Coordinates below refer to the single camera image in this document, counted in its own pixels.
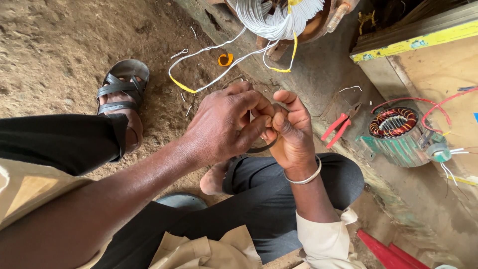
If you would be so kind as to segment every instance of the black trousers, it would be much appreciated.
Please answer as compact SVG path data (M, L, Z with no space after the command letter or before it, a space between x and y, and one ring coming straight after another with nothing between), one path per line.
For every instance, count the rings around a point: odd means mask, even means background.
M127 123L123 114L0 119L0 158L82 175L121 159ZM360 168L339 154L317 156L333 206L347 208L363 190ZM233 196L196 212L149 203L114 235L93 268L147 268L165 231L191 240L203 236L219 240L227 231L246 225L263 264L301 247L291 187L274 158L238 159L227 173L223 190Z

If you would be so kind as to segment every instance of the pliers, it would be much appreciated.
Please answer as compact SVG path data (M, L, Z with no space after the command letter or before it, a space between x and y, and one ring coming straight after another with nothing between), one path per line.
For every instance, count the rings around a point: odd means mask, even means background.
M327 129L324 135L320 138L322 141L325 141L327 137L330 135L330 133L335 128L337 128L342 122L345 121L344 124L342 124L342 127L340 127L337 134L334 136L334 138L332 138L330 143L327 144L326 148L331 148L335 144L335 142L337 142L337 140L343 135L343 133L345 132L345 129L347 129L347 126L352 124L352 121L350 121L350 119L353 116L355 116L355 114L357 114L357 111L359 111L361 105L362 105L361 102L355 103L352 106L352 108L349 109L347 113L342 113L340 117L334 123L330 125L330 127Z

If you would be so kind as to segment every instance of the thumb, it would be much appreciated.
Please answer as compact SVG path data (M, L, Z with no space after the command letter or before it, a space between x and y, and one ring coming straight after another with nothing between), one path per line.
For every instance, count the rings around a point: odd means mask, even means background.
M266 125L271 125L269 115L261 115L242 128L236 139L236 146L240 151L246 152L256 139L267 130Z
M285 118L284 114L277 112L272 119L272 126L274 129L282 135L285 140L298 137L298 130L292 126L292 123Z

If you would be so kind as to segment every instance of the bracelet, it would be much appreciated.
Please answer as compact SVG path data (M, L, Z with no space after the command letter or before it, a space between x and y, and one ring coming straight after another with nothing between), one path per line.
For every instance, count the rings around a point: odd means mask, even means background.
M313 179L315 179L319 175L320 170L322 169L322 161L320 160L320 158L317 158L317 159L319 159L319 167L317 168L317 171L313 175L311 175L308 179L302 180L302 181L292 181L292 180L287 178L287 176L285 175L285 171L284 171L285 179L287 179L290 183L299 184L299 185L311 182Z

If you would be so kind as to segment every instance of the foot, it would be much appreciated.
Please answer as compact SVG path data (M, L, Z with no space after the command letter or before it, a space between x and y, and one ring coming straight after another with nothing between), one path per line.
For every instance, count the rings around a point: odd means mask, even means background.
M199 186L201 190L207 195L224 194L222 192L222 182L229 167L231 166L230 160L225 160L220 163L216 163L209 169L208 172L201 178Z
M136 79L138 81L141 81L141 78L139 77L136 77ZM129 101L136 103L133 97L123 93L122 91L108 93L106 95L100 96L99 98L100 105L121 101ZM143 124L141 123L140 116L133 109L125 108L105 112L106 115L117 113L125 114L129 120L128 128L126 128L126 153L131 153L140 148L143 143Z

